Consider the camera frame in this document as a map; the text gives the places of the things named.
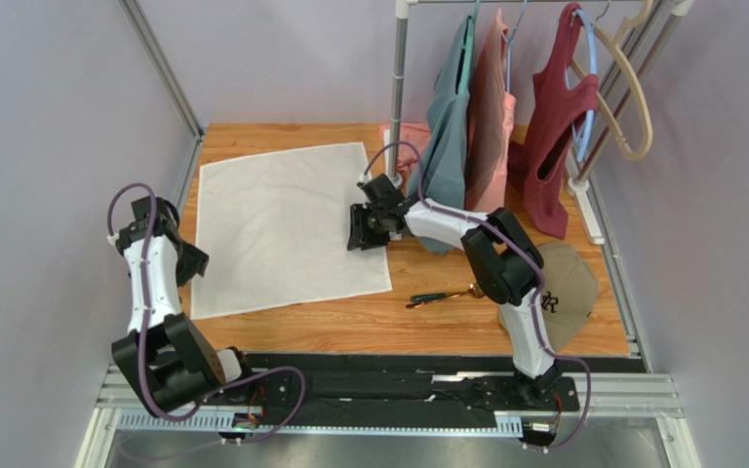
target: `pink cloth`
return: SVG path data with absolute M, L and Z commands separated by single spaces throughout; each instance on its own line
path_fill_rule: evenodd
M 380 126 L 380 138 L 383 139 L 383 135 L 389 130 L 389 124 Z M 429 126 L 426 124 L 401 124 L 401 139 L 408 141 L 417 148 L 417 152 L 421 155 L 423 150 L 426 149 L 426 145 L 429 144 Z M 414 156 L 414 152 L 405 144 L 402 144 L 398 149 L 398 173 L 404 179 L 404 185 L 406 185 L 409 176 L 417 166 L 417 158 Z
M 507 146 L 516 98 L 504 90 L 507 25 L 501 10 L 487 33 L 470 86 L 464 209 L 492 213 L 504 206 Z

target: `wooden table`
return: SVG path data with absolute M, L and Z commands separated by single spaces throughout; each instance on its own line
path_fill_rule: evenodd
M 521 138 L 523 129 L 517 131 Z M 370 157 L 382 146 L 377 125 L 211 125 L 199 166 L 250 154 L 352 141 L 364 142 Z M 374 173 L 382 171 L 381 158 Z M 193 243 L 198 181 L 196 168 L 180 227 L 181 237 Z M 533 242 L 539 245 L 554 240 L 533 228 L 518 194 L 512 188 L 507 192 L 507 208 Z M 565 242 L 576 247 L 600 282 L 590 321 L 562 353 L 629 354 L 602 252 L 588 243 L 573 199 L 564 192 L 562 203 L 570 214 Z M 296 304 L 199 320 L 195 324 L 216 349 L 235 345 L 246 351 L 458 355 L 511 352 L 507 333 L 496 321 L 496 305 L 489 299 L 465 297 L 414 310 L 405 308 L 413 294 L 459 291 L 473 283 L 463 252 L 439 257 L 427 252 L 416 239 L 405 237 L 391 243 L 387 253 L 391 292 Z M 189 286 L 180 295 L 184 304 L 190 304 Z

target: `beige hanger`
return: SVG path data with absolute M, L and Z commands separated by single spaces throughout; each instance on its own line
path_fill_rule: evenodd
M 603 117 L 605 117 L 606 125 L 608 125 L 609 129 L 611 129 L 611 133 L 616 140 L 620 152 L 625 157 L 625 159 L 629 161 L 639 161 L 645 158 L 647 154 L 649 154 L 652 136 L 651 116 L 649 115 L 649 107 L 646 104 L 646 95 L 643 94 L 643 87 L 640 86 L 640 80 L 637 78 L 637 73 L 634 72 L 634 68 L 631 66 L 628 58 L 620 49 L 620 44 L 625 38 L 625 34 L 630 29 L 639 26 L 649 17 L 649 14 L 651 12 L 651 3 L 652 0 L 644 0 L 643 6 L 640 9 L 640 13 L 636 17 L 625 17 L 620 23 L 620 26 L 617 29 L 616 34 L 614 34 L 613 38 L 609 37 L 609 35 L 606 33 L 606 31 L 603 30 L 602 27 L 594 27 L 595 37 L 600 42 L 602 42 L 604 46 L 606 46 L 609 54 L 611 54 L 614 59 L 614 63 L 619 66 L 622 75 L 628 81 L 628 88 L 631 91 L 631 96 L 634 98 L 636 103 L 635 107 L 637 107 L 637 116 L 640 119 L 640 126 L 643 136 L 637 149 L 632 149 L 632 147 L 628 144 L 628 141 L 626 141 L 625 132 L 622 131 L 619 126 L 619 122 L 617 122 L 613 112 L 611 112 L 611 109 L 606 104 L 606 100 L 603 99 L 599 91 L 597 92 L 597 100 L 599 102 L 600 113 L 603 114 Z M 574 73 L 576 73 L 576 76 L 578 76 L 580 80 L 586 76 L 586 73 L 582 70 L 582 67 L 579 66 L 579 63 L 577 63 L 576 60 L 572 61 L 571 69 Z

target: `blue hanger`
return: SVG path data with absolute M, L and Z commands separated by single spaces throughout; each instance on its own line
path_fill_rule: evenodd
M 588 18 L 588 15 L 581 9 L 577 8 L 573 11 L 574 15 L 577 15 L 582 20 L 582 25 L 585 26 L 585 31 L 588 34 L 588 69 L 592 75 L 597 74 L 597 43 L 594 38 L 594 24 Z M 568 78 L 568 71 L 565 70 L 565 86 L 570 87 L 571 82 Z M 594 117 L 595 110 L 588 109 L 585 112 L 585 122 L 582 124 L 582 135 L 578 135 L 576 127 L 572 124 L 571 131 L 573 134 L 572 145 L 576 151 L 576 161 L 582 162 L 585 159 L 585 154 L 588 151 L 588 144 L 591 140 L 591 132 L 594 130 Z
M 504 70 L 504 91 L 510 93 L 510 47 L 513 44 L 513 39 L 516 38 L 516 31 L 519 30 L 519 24 L 522 23 L 522 18 L 525 17 L 525 11 L 528 9 L 528 0 L 525 0 L 522 4 L 522 13 L 519 14 L 519 19 L 516 19 L 516 25 L 513 26 L 513 30 L 510 34 L 504 38 L 504 43 L 507 45 L 507 61 Z
M 458 93 L 460 95 L 467 92 L 470 86 L 470 73 L 473 67 L 473 46 L 476 42 L 476 19 L 478 18 L 479 8 L 481 8 L 481 0 L 476 0 L 475 7 L 473 7 L 473 15 L 467 21 L 467 35 L 464 38 L 464 62 L 461 66 L 461 76 L 458 80 Z

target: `maroon tank top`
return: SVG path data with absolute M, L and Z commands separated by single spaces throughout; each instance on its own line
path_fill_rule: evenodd
M 575 88 L 565 84 L 582 21 L 573 15 L 579 8 L 569 3 L 562 11 L 556 42 L 545 68 L 533 76 L 536 106 L 525 136 L 525 144 L 510 143 L 508 180 L 522 195 L 525 210 L 536 229 L 565 239 L 568 212 L 559 202 L 565 158 L 572 140 L 571 125 L 577 128 L 585 112 L 597 108 L 597 75 L 588 75 Z

